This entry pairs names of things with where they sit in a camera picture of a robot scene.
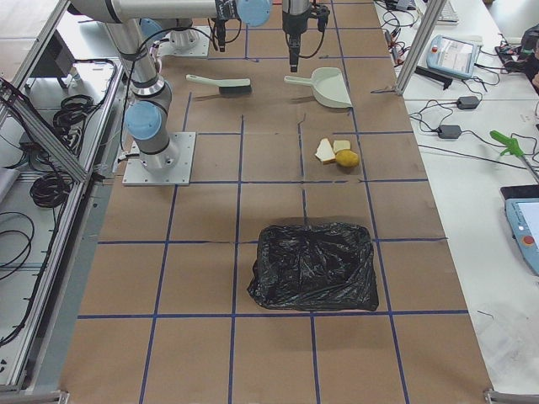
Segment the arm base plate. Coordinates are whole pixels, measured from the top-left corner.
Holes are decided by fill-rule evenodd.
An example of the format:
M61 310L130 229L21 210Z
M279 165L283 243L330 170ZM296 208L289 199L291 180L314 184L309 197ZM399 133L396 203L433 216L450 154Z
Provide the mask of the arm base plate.
M133 142L130 158L125 166L122 183L126 186L188 186L195 153L195 132L169 134L168 147L156 155L139 150Z
M159 45L157 56L206 58L210 48L210 33L210 28L207 26L195 26L185 31L171 31L166 34Z

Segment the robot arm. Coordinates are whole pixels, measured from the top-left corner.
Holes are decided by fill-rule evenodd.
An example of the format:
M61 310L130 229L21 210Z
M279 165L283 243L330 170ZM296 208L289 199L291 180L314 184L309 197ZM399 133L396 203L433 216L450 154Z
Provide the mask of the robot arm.
M226 46L226 22L236 19L253 27L265 24L271 1L75 1L81 14L104 24L128 71L135 103L126 109L123 128L138 147L140 164L147 173L167 172L182 157L191 158L185 146L166 129L172 88L159 73L149 48L155 34L144 35L143 19L162 20L162 33L185 32L197 18L217 23L217 40Z
M207 19L208 26L194 26L191 19L140 19L144 39L153 56L206 56L211 45L224 52L226 20Z

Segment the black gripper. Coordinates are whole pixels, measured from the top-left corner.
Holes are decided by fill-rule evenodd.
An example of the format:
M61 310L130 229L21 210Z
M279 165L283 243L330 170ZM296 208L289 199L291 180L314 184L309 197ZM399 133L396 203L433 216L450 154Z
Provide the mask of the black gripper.
M226 51L227 44L227 30L226 30L226 20L225 19L213 19L214 21L214 34L217 40L217 49L220 52Z
M290 72L298 71L301 36L307 30L310 16L308 0L282 1L282 29L289 49Z

